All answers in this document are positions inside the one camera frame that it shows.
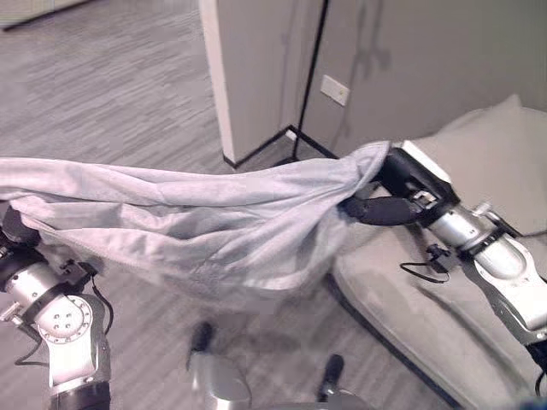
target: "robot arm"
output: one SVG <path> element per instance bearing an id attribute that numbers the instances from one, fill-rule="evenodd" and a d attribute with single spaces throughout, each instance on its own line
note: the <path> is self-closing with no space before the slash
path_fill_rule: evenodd
<path id="1" fill-rule="evenodd" d="M 547 372 L 547 284 L 520 234 L 489 206 L 460 204 L 450 178 L 410 142 L 392 147 L 377 181 L 393 197 L 344 203 L 369 225 L 418 222 L 453 249 L 467 276 L 485 293 L 498 318 Z"/>
<path id="2" fill-rule="evenodd" d="M 0 319 L 47 343 L 50 410 L 106 410 L 110 361 L 104 307 L 97 297 L 80 294 L 96 272 L 83 271 L 84 279 L 76 285 L 63 282 L 33 248 L 38 233 L 18 225 L 18 217 L 10 209 L 0 233 L 0 290 L 15 300 Z M 74 268 L 85 267 L 74 264 Z"/>

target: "black wire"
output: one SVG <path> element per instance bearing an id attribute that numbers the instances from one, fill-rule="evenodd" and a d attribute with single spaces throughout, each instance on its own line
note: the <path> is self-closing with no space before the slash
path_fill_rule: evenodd
<path id="1" fill-rule="evenodd" d="M 315 66 L 317 65 L 317 58 L 319 56 L 319 47 L 321 45 L 321 39 L 323 38 L 323 32 L 325 28 L 326 12 L 328 11 L 328 4 L 330 0 L 323 0 L 321 7 L 321 16 L 319 18 L 319 24 L 317 26 L 317 32 L 315 32 L 314 52 L 311 56 L 311 63 L 309 64 L 308 79 L 306 81 L 306 91 L 304 92 L 304 99 L 302 102 L 302 108 L 300 110 L 300 120 L 298 121 L 298 134 L 292 146 L 291 158 L 297 161 L 298 143 L 300 142 L 300 132 L 304 125 L 304 115 L 306 114 L 306 108 L 308 107 L 309 93 L 311 92 L 311 85 L 314 79 Z"/>
<path id="2" fill-rule="evenodd" d="M 112 327 L 112 324 L 114 323 L 114 308 L 112 307 L 108 299 L 103 296 L 103 294 L 99 291 L 99 289 L 95 285 L 94 277 L 91 277 L 91 283 L 92 283 L 91 288 L 93 289 L 93 293 L 95 294 L 96 297 L 98 297 L 101 300 L 102 303 L 104 303 L 104 305 L 109 310 L 109 323 L 107 324 L 106 329 L 104 330 L 104 334 L 108 335 L 110 328 Z"/>
<path id="3" fill-rule="evenodd" d="M 538 379 L 536 380 L 536 396 L 537 397 L 541 397 L 540 387 L 541 387 L 541 381 L 544 379 L 544 377 L 545 377 L 545 372 L 541 372 L 539 373 Z"/>
<path id="4" fill-rule="evenodd" d="M 399 267 L 403 269 L 405 272 L 408 272 L 411 275 L 414 275 L 420 279 L 424 279 L 427 282 L 431 282 L 432 284 L 444 284 L 450 280 L 450 275 L 448 273 L 446 273 L 446 279 L 435 279 L 435 278 L 432 278 L 431 276 L 422 275 L 421 273 L 418 273 L 408 268 L 408 267 L 428 267 L 428 266 L 429 266 L 428 263 L 414 263 L 414 262 L 407 262 L 407 263 L 402 263 L 399 265 Z"/>
<path id="5" fill-rule="evenodd" d="M 40 349 L 40 346 L 42 345 L 42 339 L 39 339 L 36 342 L 36 345 L 32 348 L 30 352 L 27 354 L 21 356 L 19 359 L 15 361 L 16 366 L 41 366 L 41 367 L 50 367 L 47 363 L 43 363 L 41 361 L 26 361 L 29 357 L 31 357 L 33 354 L 35 354 L 38 349 Z"/>

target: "gray blanket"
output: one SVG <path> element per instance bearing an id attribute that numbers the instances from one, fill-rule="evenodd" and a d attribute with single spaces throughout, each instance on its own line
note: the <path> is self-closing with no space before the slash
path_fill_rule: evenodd
<path id="1" fill-rule="evenodd" d="M 388 147 L 232 175 L 3 158 L 0 200 L 50 249 L 94 257 L 107 274 L 271 301 L 330 266 L 350 223 L 337 205 L 378 172 Z"/>

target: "wall outlet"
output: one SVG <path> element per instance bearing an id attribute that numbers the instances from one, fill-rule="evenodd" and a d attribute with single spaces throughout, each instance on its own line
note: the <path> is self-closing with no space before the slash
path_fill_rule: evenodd
<path id="1" fill-rule="evenodd" d="M 348 96 L 350 95 L 350 89 L 348 87 L 340 84 L 336 79 L 333 79 L 328 75 L 323 76 L 321 92 L 332 98 L 342 107 L 345 107 L 345 104 L 348 102 Z"/>

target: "sofa cushion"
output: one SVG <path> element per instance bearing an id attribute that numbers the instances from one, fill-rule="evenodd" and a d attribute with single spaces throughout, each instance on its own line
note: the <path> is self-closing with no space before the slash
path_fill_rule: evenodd
<path id="1" fill-rule="evenodd" d="M 401 226 L 364 225 L 351 230 L 368 243 L 337 258 L 333 273 L 350 303 L 382 335 L 466 407 L 511 406 L 532 395 L 539 368 L 460 268 L 448 283 L 429 284 L 399 267 L 424 261 L 425 245 L 437 242 L 429 232 L 420 237 Z M 547 235 L 531 239 L 539 266 L 546 262 Z"/>
<path id="2" fill-rule="evenodd" d="M 525 112 L 512 96 L 413 142 L 450 175 L 464 205 L 488 201 L 517 230 L 531 234 L 547 230 L 547 166 L 539 154 L 547 145 L 541 138 L 547 120 Z"/>

